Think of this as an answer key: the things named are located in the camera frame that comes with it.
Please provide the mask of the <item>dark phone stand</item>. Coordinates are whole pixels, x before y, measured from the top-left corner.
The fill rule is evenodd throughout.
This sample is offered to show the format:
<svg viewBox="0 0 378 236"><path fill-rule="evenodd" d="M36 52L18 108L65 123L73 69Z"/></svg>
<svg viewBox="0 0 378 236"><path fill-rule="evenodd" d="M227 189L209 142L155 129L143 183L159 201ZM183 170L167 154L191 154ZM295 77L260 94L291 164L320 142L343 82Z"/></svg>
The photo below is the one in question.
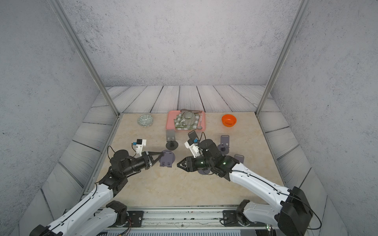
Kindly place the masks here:
<svg viewBox="0 0 378 236"><path fill-rule="evenodd" d="M192 143L198 143L199 138L195 130L188 133L189 140L191 140Z"/></svg>
<svg viewBox="0 0 378 236"><path fill-rule="evenodd" d="M175 130L166 130L166 148L170 151L176 150L179 144L176 141Z"/></svg>

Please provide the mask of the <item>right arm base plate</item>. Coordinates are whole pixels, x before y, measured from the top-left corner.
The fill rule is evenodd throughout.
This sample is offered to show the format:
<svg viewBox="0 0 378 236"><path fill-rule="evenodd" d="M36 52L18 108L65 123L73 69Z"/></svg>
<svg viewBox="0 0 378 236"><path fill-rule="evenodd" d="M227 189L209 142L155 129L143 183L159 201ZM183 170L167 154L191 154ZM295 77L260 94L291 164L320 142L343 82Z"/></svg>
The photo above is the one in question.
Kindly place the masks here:
<svg viewBox="0 0 378 236"><path fill-rule="evenodd" d="M225 227L246 226L243 213L237 210L223 210L220 223Z"/></svg>

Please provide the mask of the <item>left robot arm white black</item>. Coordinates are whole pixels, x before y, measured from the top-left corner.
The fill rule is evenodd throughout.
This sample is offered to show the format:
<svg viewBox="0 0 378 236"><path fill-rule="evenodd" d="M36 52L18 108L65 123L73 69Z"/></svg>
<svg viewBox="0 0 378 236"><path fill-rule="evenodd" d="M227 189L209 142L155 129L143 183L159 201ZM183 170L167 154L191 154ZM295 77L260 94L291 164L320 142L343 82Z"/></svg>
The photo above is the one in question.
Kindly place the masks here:
<svg viewBox="0 0 378 236"><path fill-rule="evenodd" d="M142 169L148 170L163 156L163 152L144 151L140 157L125 149L113 154L106 175L79 203L47 226L38 225L32 236L95 236L109 226L129 223L127 207L113 198L128 183L128 178Z"/></svg>

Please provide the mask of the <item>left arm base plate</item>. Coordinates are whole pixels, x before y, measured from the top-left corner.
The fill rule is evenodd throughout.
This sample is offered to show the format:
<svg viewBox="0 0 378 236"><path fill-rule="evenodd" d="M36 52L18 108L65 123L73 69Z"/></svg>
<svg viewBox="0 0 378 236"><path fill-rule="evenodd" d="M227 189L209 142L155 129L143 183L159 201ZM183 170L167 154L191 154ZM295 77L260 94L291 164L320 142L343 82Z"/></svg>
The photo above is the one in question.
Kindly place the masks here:
<svg viewBox="0 0 378 236"><path fill-rule="evenodd" d="M118 213L115 225L117 227L140 228L142 225L143 216L144 211L141 210L123 210Z"/></svg>

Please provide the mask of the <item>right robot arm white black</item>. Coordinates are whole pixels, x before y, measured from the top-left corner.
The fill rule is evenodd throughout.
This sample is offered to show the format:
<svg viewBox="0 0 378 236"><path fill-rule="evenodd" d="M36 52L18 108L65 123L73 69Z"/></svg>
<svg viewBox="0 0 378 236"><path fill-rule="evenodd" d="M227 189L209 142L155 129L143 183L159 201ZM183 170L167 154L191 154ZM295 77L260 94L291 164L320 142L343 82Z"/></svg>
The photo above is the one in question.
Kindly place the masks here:
<svg viewBox="0 0 378 236"><path fill-rule="evenodd" d="M186 172L210 170L216 176L248 189L266 202L261 205L243 200L236 210L239 225L249 226L253 222L261 222L278 227L286 236L303 236L310 229L315 213L302 189L289 189L263 178L234 157L223 155L210 139L189 139L185 146L192 156L177 164L180 169Z"/></svg>

